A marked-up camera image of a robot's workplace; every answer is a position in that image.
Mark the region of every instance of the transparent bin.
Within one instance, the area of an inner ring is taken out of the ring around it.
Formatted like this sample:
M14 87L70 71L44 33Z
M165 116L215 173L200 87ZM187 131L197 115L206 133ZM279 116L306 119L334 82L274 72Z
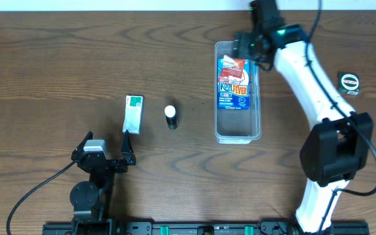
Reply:
M215 80L214 80L214 129L220 144L249 144L258 140L262 134L260 126L259 73L256 64L251 66L250 94L251 103L248 110L226 110L217 108L217 61L224 55L231 56L233 42L218 42L215 45Z

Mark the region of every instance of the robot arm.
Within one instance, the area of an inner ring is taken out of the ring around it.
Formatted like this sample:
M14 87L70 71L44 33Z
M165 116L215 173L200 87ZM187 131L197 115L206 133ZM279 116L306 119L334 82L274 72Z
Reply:
M340 194L334 190L344 189L365 166L368 156L368 146L349 127L347 118L351 118L369 139L372 120L368 114L356 114L336 91L309 44L308 56L315 74L347 117L333 107L307 66L306 34L299 25L285 25L274 0L253 1L251 14L253 32L235 36L235 55L269 64L267 71L275 67L301 104L311 132L300 152L308 179L302 203L296 210L296 220L300 232L326 230L332 224L331 216Z

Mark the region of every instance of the wooden table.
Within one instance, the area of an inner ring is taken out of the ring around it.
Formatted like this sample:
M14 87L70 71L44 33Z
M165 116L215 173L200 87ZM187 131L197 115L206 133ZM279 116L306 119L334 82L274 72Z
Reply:
M283 12L308 30L314 12ZM254 221L292 217L306 177L298 153L309 130L284 79L260 77L262 138L219 145L214 136L214 45L251 28L247 12L0 12L0 234L28 190L70 163L88 131L117 157L125 96L145 96L137 166L116 177L112 214L155 221ZM315 35L331 79L361 77L345 98L375 122L376 11L325 12ZM163 108L175 103L170 131ZM72 187L88 179L74 166L31 195L13 234L41 234L47 221L70 221ZM369 156L349 188L369 191ZM376 234L376 195L343 195L334 219L365 219Z

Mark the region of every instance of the small bottle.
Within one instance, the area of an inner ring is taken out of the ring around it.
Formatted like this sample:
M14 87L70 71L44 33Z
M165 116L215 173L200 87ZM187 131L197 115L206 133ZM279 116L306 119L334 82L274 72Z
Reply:
M168 123L169 129L174 130L176 127L178 127L178 116L175 107L168 105L164 109L164 116L166 118L166 122Z

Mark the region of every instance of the black cable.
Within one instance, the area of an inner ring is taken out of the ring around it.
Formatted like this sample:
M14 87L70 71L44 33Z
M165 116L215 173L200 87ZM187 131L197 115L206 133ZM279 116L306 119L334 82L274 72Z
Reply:
M307 43L305 45L305 59L307 61L307 66L309 67L309 69L310 69L314 79L318 83L319 87L322 89L323 93L326 95L327 99L332 103L332 106L348 121L349 125L355 130L355 132L361 137L361 139L368 145L369 149L372 152L372 155L374 156L375 162L376 162L376 149L373 146L372 142L359 130L359 128L356 126L356 124L337 106L337 102L335 102L331 98L331 96L329 95L327 90L323 87L319 78L315 74L313 67L311 66L311 61L310 61L309 56L308 56L308 48L309 48L309 45L311 43L311 39L313 38L314 32L317 28L317 25L319 24L321 12L322 12L322 0L319 0L319 10L317 11L317 17L316 17L316 20L314 21L313 27L311 28L311 31L310 31L308 39L307 39ZM324 213L324 217L322 218L322 223L321 223L320 228L319 228L319 233L322 230L324 221L326 220L328 212L330 211L330 207L332 206L332 203L334 201L334 197L337 195L338 191L341 191L341 192L344 192L344 193L349 193L349 194L356 195L356 196L371 196L371 195L376 193L376 186L375 186L374 189L372 189L371 191L366 192L366 193L360 193L360 192L356 192L356 191L352 191L352 190L348 190L348 189L339 189L339 188L334 189L332 197L329 201L328 208L327 208L326 212Z
M43 181L42 183L40 183L38 186L34 187L34 189L30 190L30 192L28 192L26 195L24 195L18 202L17 204L15 205L15 207L11 210L10 212L10 215L8 216L8 219L7 219L7 234L8 235L12 235L11 234L11 229L10 229L10 224L11 224L11 219L12 219L12 216L14 215L14 212L17 210L18 206L20 206L20 204L28 197L30 196L31 193L34 193L37 189L40 189L43 185L49 183L50 181L52 181L54 178L60 176L62 173L64 173L67 169L69 169L71 166L73 166L73 164L75 164L75 162L71 162L69 165L67 165L64 169L62 169L61 171L59 171L58 173L56 173L54 176L48 178L47 180Z

